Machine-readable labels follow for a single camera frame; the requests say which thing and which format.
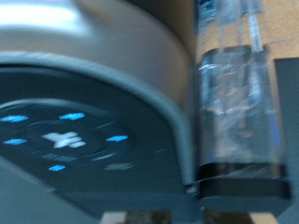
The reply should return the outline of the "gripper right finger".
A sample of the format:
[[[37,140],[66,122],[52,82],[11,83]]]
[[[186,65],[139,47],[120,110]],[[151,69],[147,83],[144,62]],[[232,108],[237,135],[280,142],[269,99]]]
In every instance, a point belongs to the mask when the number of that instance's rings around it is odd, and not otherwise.
[[[250,216],[246,213],[206,211],[205,224],[250,224]]]

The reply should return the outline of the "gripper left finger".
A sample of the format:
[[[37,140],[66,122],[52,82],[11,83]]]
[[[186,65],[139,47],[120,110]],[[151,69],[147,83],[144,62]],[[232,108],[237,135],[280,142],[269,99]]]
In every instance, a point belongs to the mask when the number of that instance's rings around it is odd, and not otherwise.
[[[129,211],[124,224],[172,224],[172,213],[169,210]]]

